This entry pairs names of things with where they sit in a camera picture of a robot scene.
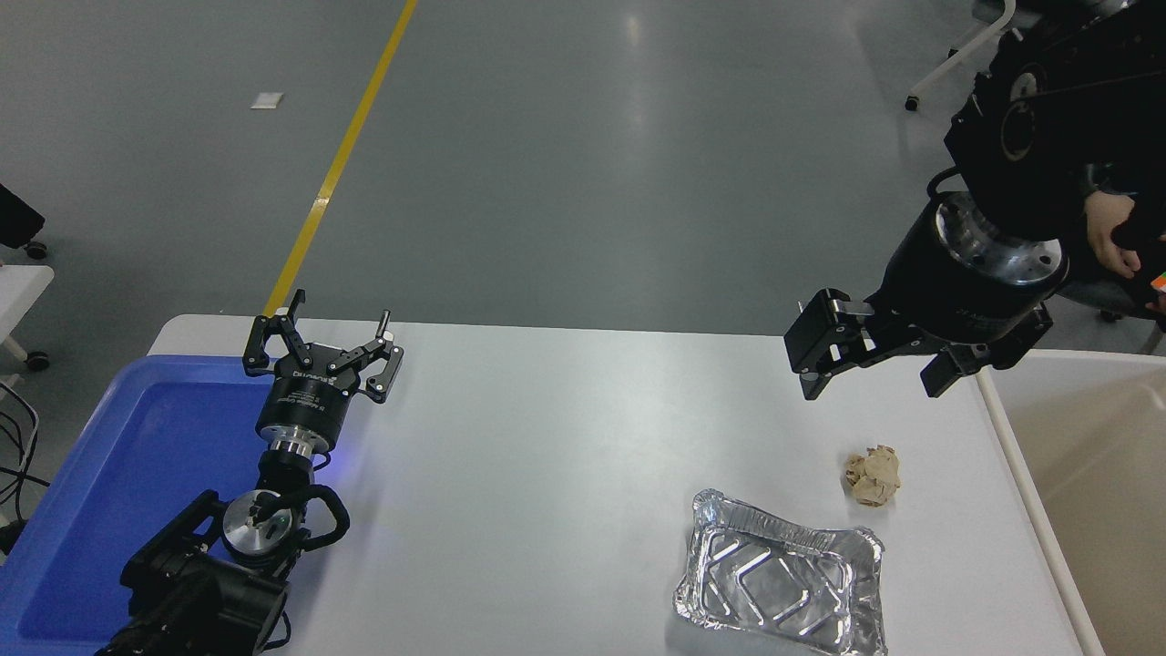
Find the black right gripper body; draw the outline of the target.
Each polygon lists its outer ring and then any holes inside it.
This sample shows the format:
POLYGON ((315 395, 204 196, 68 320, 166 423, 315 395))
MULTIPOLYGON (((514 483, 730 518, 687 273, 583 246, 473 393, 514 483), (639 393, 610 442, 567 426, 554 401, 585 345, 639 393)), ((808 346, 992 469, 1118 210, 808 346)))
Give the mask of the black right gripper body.
POLYGON ((993 343, 1063 282, 1060 241, 1007 235, 972 202, 930 202, 874 291, 874 306, 947 343, 993 343))

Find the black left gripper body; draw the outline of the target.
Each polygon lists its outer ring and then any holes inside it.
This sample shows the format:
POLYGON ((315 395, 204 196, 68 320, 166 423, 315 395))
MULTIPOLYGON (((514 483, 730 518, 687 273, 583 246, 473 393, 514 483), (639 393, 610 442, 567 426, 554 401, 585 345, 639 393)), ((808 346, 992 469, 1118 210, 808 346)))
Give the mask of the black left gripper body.
POLYGON ((275 381, 255 424, 264 440, 274 443, 292 435, 308 436, 316 447, 333 447, 340 435, 359 376, 353 369, 330 373, 328 364, 343 350, 312 343, 308 355, 312 364, 285 354, 274 365, 275 381))

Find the person's hand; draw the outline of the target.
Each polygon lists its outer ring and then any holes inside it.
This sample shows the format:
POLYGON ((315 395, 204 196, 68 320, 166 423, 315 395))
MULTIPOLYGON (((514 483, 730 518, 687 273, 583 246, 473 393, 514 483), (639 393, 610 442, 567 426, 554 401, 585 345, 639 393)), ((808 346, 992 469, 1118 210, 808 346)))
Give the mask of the person's hand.
POLYGON ((1140 271, 1140 256, 1136 251, 1121 248, 1112 233, 1125 223, 1135 209, 1135 199, 1100 190, 1093 191, 1084 200, 1087 223, 1086 237, 1094 256, 1107 271, 1121 278, 1135 278, 1140 271))

